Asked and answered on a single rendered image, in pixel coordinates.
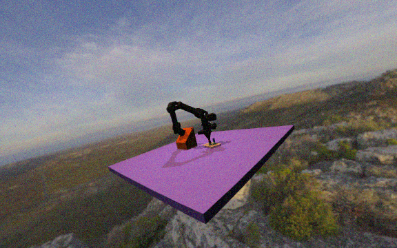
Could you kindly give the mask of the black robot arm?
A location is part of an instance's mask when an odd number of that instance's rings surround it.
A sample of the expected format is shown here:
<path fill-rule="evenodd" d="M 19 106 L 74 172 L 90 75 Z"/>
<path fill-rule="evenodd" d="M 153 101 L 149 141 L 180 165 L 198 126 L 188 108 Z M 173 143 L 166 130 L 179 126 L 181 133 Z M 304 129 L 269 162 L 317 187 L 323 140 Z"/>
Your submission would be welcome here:
<path fill-rule="evenodd" d="M 208 114 L 208 112 L 203 109 L 191 107 L 191 106 L 186 105 L 180 101 L 179 102 L 176 102 L 176 101 L 169 102 L 166 110 L 168 113 L 170 113 L 172 123 L 173 123 L 172 129 L 174 130 L 174 134 L 179 134 L 180 137 L 184 136 L 185 130 L 181 129 L 181 124 L 177 121 L 176 114 L 175 114 L 175 111 L 177 109 L 182 109 L 189 113 L 192 113 L 193 115 L 195 115 L 195 117 L 200 118 L 202 123 L 216 120 L 215 113 Z M 204 115 L 204 113 L 205 113 L 205 115 Z M 213 124 L 208 123 L 207 124 L 207 129 L 210 128 L 210 129 L 214 130 L 214 129 L 216 129 L 216 127 L 217 127 L 216 123 L 213 123 Z"/>

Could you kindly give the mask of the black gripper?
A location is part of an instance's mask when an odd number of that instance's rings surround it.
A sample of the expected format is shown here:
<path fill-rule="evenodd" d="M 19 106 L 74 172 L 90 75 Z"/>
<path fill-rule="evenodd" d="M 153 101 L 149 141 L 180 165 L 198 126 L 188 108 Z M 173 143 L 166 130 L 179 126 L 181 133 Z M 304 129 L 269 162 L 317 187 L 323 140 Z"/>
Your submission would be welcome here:
<path fill-rule="evenodd" d="M 201 131 L 198 131 L 198 135 L 199 134 L 204 134 L 207 137 L 207 139 L 210 140 L 210 134 L 211 134 L 212 131 L 211 131 L 210 128 L 207 129 L 207 124 L 208 124 L 208 122 L 202 123 L 203 129 Z"/>

